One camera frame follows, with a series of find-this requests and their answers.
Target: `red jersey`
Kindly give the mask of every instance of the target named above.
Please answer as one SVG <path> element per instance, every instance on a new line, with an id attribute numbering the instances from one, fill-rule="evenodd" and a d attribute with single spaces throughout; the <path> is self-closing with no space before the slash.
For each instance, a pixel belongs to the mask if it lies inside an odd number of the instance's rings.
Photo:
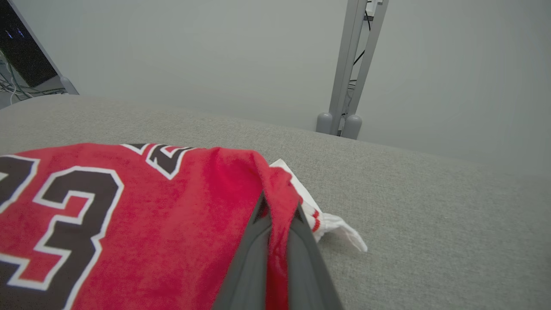
<path id="1" fill-rule="evenodd" d="M 255 151 L 80 144 L 0 156 L 0 309 L 210 309 L 262 191 L 267 308 L 300 196 Z"/>

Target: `white outline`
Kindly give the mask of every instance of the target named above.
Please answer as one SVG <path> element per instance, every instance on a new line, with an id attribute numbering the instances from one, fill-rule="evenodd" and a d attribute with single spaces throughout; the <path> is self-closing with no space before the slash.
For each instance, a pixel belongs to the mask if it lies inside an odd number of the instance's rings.
<path id="1" fill-rule="evenodd" d="M 142 148 L 137 148 L 133 145 L 129 145 L 129 144 L 121 144 L 121 146 L 124 146 L 130 150 L 132 150 L 133 152 L 136 152 L 140 155 L 143 155 L 143 152 L 147 149 L 147 147 L 150 145 L 151 143 L 146 143 L 142 146 Z"/>
<path id="2" fill-rule="evenodd" d="M 94 245 L 94 248 L 95 248 L 94 255 L 90 259 L 90 262 L 88 263 L 86 268 L 84 268 L 84 270 L 83 270 L 82 274 L 80 275 L 80 277 L 78 278 L 77 282 L 75 282 L 73 288 L 71 289 L 71 293 L 69 294 L 69 296 L 67 298 L 65 307 L 63 309 L 70 309 L 73 306 L 74 299 L 76 298 L 82 283 L 88 277 L 88 274 L 90 273 L 90 271 L 92 270 L 92 268 L 94 267 L 96 262 L 98 261 L 98 257 L 101 254 L 102 247 L 101 247 L 100 240 L 105 236 L 105 231 L 107 230 L 107 226 L 109 225 L 109 222 L 111 221 L 111 216 L 113 214 L 113 210 L 115 209 L 115 207 L 116 207 L 116 205 L 117 205 L 117 203 L 118 203 L 118 201 L 121 197 L 122 191 L 125 187 L 124 184 L 122 184 L 121 179 L 118 177 L 118 174 L 116 173 L 116 171 L 114 171 L 112 169 L 104 169 L 104 168 L 74 166 L 74 167 L 71 167 L 71 168 L 66 169 L 66 170 L 62 170 L 62 171 L 59 171 L 59 172 L 52 173 L 50 175 L 50 177 L 46 180 L 46 182 L 44 183 L 44 185 L 42 186 L 42 188 L 40 189 L 38 194 L 36 194 L 35 198 L 33 199 L 33 202 L 35 202 L 37 204 L 44 205 L 44 206 L 56 208 L 56 209 L 65 209 L 65 206 L 67 205 L 67 202 L 69 201 L 69 199 L 71 197 L 83 197 L 83 198 L 88 199 L 86 201 L 86 204 L 82 208 L 82 210 L 79 212 L 78 217 L 68 217 L 68 216 L 63 216 L 63 215 L 55 215 L 52 218 L 52 220 L 50 221 L 50 224 L 48 225 L 48 230 L 46 231 L 44 236 L 42 236 L 42 238 L 40 238 L 40 240 L 38 241 L 38 243 L 34 247 L 33 250 L 35 250 L 37 252 L 42 252 L 42 253 L 61 256 L 61 258 L 59 259 L 57 264 L 46 275 L 46 278 L 45 278 L 44 282 L 35 281 L 35 280 L 25 280 L 25 279 L 20 279 L 19 278 L 19 276 L 23 273 L 23 271 L 25 271 L 25 268 L 29 264 L 29 261 L 30 261 L 29 259 L 18 258 L 18 257 L 15 257 L 15 256 L 6 255 L 6 254 L 0 254 L 0 260 L 6 261 L 6 262 L 11 263 L 11 264 L 19 264 L 19 267 L 17 268 L 17 271 L 9 279 L 8 285 L 33 288 L 33 289 L 42 290 L 42 291 L 46 291 L 48 289 L 48 287 L 50 286 L 50 282 L 52 281 L 52 278 L 55 276 L 56 272 L 59 270 L 59 268 L 61 268 L 61 266 L 65 263 L 65 261 L 67 260 L 67 258 L 71 254 L 70 250 L 52 248 L 52 247 L 48 247 L 48 246 L 45 245 L 45 243 L 48 241 L 48 239 L 51 237 L 51 235 L 53 233 L 55 223 L 59 221 L 59 222 L 65 222 L 65 223 L 72 223 L 72 224 L 81 225 L 82 224 L 82 219 L 84 218 L 84 215 L 86 214 L 86 212 L 88 211 L 88 208 L 92 204 L 92 202 L 94 200 L 94 196 L 95 196 L 92 193 L 85 193 L 85 192 L 82 192 L 82 191 L 70 190 L 67 193 L 67 195 L 65 196 L 65 198 L 63 199 L 62 203 L 52 202 L 52 201 L 49 201 L 49 200 L 44 200 L 42 198 L 42 196 L 44 195 L 46 190 L 50 187 L 52 182 L 57 177 L 60 177 L 61 175 L 66 175 L 66 174 L 71 173 L 73 171 L 89 171 L 89 172 L 99 172 L 99 173 L 110 174 L 113 177 L 113 180 L 115 181 L 115 183 L 118 185 L 118 189 L 117 189 L 117 192 L 115 193 L 115 197 L 113 198 L 111 206 L 109 206 L 109 209 L 107 210 L 107 213 L 105 215 L 103 224 L 101 225 L 101 231 L 97 235 L 92 236 L 90 238 L 90 240 L 92 241 L 92 243 Z"/>
<path id="3" fill-rule="evenodd" d="M 161 153 L 165 154 L 168 158 L 172 158 L 176 151 L 179 149 L 183 149 L 184 151 L 178 156 L 178 160 L 176 162 L 176 167 L 174 168 L 174 171 L 172 173 L 168 173 L 165 169 L 163 169 L 161 166 L 157 163 L 157 158 L 155 157 L 152 161 L 150 159 L 151 155 L 153 154 L 153 151 L 157 149 L 157 147 L 161 146 L 161 144 L 154 145 L 151 149 L 149 149 L 149 153 L 147 154 L 147 158 L 145 159 L 145 162 L 148 163 L 151 167 L 155 168 L 158 172 L 160 172 L 162 175 L 164 175 L 167 179 L 172 180 L 178 172 L 180 172 L 180 165 L 182 163 L 182 158 L 184 154 L 186 154 L 187 151 L 191 151 L 192 149 L 195 149 L 194 147 L 176 147 L 172 151 L 167 151 L 166 149 L 169 147 L 173 147 L 170 145 L 164 146 L 160 149 Z"/>
<path id="4" fill-rule="evenodd" d="M 27 175 L 25 180 L 17 187 L 15 192 L 13 192 L 12 196 L 8 200 L 4 201 L 3 204 L 0 205 L 0 213 L 2 213 L 4 212 L 4 210 L 6 210 L 9 207 L 9 205 L 11 205 L 12 203 L 16 202 L 19 199 L 19 195 L 21 195 L 21 193 L 25 190 L 25 188 L 31 183 L 31 181 L 36 175 L 36 171 L 38 170 L 38 163 L 40 163 L 40 159 L 28 158 L 28 157 L 17 156 L 17 155 L 3 155 L 0 157 L 12 157 L 12 158 L 23 159 L 25 161 L 33 162 L 29 175 Z"/>

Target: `white cloth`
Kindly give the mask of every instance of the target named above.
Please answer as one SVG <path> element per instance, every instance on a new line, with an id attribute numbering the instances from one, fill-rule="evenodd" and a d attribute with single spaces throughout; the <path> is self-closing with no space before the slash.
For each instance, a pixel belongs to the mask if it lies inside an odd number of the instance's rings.
<path id="1" fill-rule="evenodd" d="M 291 174 L 291 183 L 295 187 L 299 195 L 302 197 L 302 210 L 306 215 L 306 220 L 308 221 L 308 224 L 312 229 L 312 233 L 314 234 L 316 242 L 318 242 L 326 232 L 334 232 L 337 235 L 350 241 L 350 243 L 358 250 L 362 252 L 368 251 L 368 246 L 365 245 L 360 234 L 355 229 L 346 224 L 346 222 L 342 218 L 336 215 L 321 212 L 320 207 L 314 201 L 312 195 L 308 193 L 308 190 L 304 187 L 304 185 L 302 185 L 296 175 L 291 171 L 291 169 L 287 166 L 287 164 L 285 164 L 282 159 L 278 159 L 276 162 L 271 164 L 270 167 L 281 167 L 283 168 L 283 170 Z"/>

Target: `gray textured surface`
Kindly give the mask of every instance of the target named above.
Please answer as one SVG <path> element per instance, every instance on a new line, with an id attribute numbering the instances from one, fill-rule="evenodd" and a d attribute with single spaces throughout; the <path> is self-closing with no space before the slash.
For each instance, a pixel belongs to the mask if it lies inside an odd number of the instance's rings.
<path id="1" fill-rule="evenodd" d="M 166 106 L 52 95 L 0 110 L 0 154 L 80 142 L 256 149 L 283 158 L 369 246 L 320 241 L 346 309 L 545 309 L 551 181 Z"/>

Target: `red fabric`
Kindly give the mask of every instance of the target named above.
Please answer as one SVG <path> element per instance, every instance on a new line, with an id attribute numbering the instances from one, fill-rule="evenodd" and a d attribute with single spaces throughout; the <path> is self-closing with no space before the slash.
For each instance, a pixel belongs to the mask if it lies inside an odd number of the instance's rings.
<path id="1" fill-rule="evenodd" d="M 169 180 L 145 162 L 154 146 L 142 155 L 89 143 L 20 153 L 40 163 L 19 199 L 0 214 L 0 253 L 30 259 L 21 278 L 44 281 L 59 256 L 34 246 L 54 215 L 76 217 L 86 199 L 72 197 L 60 210 L 33 198 L 52 173 L 112 169 L 124 189 L 72 309 L 210 309 L 263 190 L 273 225 L 267 309 L 287 309 L 287 236 L 301 200 L 291 175 L 270 168 L 255 151 L 212 148 L 187 151 Z"/>

